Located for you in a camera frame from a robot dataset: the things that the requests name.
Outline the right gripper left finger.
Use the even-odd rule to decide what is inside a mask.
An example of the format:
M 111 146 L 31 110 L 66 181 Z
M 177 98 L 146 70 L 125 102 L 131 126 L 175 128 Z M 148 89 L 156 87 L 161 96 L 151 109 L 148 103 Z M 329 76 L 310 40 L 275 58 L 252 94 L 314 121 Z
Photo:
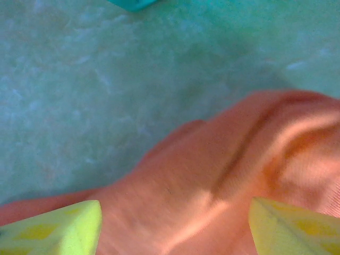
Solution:
M 1 254 L 95 254 L 102 225 L 98 200 L 87 200 L 1 227 Z

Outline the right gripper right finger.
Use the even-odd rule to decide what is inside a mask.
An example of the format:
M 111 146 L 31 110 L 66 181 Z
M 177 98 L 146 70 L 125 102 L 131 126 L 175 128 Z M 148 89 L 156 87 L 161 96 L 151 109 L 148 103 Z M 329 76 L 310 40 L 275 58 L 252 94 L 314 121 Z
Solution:
M 249 225 L 258 254 L 339 254 L 339 218 L 254 197 Z

